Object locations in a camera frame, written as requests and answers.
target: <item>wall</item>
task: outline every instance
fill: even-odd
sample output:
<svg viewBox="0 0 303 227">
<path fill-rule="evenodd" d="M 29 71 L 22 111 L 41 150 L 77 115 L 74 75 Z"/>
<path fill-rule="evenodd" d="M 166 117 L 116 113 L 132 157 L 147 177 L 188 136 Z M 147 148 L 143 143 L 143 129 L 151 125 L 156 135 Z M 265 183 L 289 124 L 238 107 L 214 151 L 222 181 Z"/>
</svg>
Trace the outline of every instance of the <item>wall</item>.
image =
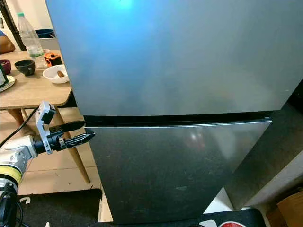
<svg viewBox="0 0 303 227">
<path fill-rule="evenodd" d="M 17 28 L 18 12 L 24 12 L 26 19 L 34 29 L 53 28 L 44 0 L 6 0 L 6 2 Z"/>
</svg>

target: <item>refrigerator door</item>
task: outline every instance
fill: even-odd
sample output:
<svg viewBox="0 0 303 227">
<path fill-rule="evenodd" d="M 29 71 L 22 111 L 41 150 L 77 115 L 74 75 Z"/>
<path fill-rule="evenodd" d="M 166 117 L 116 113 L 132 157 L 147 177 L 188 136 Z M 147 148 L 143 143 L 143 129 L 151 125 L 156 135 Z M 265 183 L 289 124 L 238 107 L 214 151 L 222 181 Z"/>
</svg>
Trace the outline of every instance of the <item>refrigerator door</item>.
<svg viewBox="0 0 303 227">
<path fill-rule="evenodd" d="M 88 128 L 114 222 L 198 217 L 269 124 Z"/>
<path fill-rule="evenodd" d="M 302 79 L 302 0 L 46 2 L 82 115 L 277 110 Z"/>
</svg>

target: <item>yellow ring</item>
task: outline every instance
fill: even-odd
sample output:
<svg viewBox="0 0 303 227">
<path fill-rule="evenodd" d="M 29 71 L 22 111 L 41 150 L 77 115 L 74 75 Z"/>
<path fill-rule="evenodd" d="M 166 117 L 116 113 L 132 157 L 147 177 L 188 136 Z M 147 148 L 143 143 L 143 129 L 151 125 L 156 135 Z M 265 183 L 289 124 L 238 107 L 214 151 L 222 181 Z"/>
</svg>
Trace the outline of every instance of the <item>yellow ring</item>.
<svg viewBox="0 0 303 227">
<path fill-rule="evenodd" d="M 17 169 L 10 166 L 0 166 L 0 174 L 11 176 L 17 181 L 18 185 L 22 178 L 21 173 Z"/>
</svg>

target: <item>bottle cap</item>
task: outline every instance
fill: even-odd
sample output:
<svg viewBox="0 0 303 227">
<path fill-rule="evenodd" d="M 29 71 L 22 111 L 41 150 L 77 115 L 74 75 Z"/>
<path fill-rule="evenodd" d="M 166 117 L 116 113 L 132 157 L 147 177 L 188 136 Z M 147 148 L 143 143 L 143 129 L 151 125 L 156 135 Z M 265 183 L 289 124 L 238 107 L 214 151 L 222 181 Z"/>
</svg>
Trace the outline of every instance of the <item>bottle cap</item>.
<svg viewBox="0 0 303 227">
<path fill-rule="evenodd" d="M 24 13 L 21 12 L 21 13 L 17 13 L 18 17 L 24 17 Z"/>
</svg>

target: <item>floor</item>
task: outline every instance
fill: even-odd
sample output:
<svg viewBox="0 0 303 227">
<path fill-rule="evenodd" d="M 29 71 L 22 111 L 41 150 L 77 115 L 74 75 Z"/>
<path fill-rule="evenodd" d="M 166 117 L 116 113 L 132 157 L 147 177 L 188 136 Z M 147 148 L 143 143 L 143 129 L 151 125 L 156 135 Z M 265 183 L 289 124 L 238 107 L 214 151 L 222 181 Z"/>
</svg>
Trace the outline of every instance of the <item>floor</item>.
<svg viewBox="0 0 303 227">
<path fill-rule="evenodd" d="M 59 111 L 65 122 L 83 120 L 78 108 L 61 108 Z M 28 122 L 28 125 L 36 131 L 34 118 Z M 7 111 L 0 111 L 0 141 L 8 136 L 16 127 L 17 125 L 10 114 Z M 83 128 L 72 131 L 71 135 L 76 136 L 81 133 L 84 133 Z M 91 180 L 90 184 L 85 183 L 69 152 L 63 150 L 54 152 L 51 155 L 44 153 L 30 160 L 18 194 L 28 195 L 101 188 L 100 177 L 89 144 L 79 146 L 78 152 L 88 172 Z M 222 189 L 204 213 L 230 210 L 233 210 L 232 204 L 226 191 Z M 112 220 L 105 196 L 103 196 L 102 201 L 100 201 L 98 220 Z"/>
</svg>

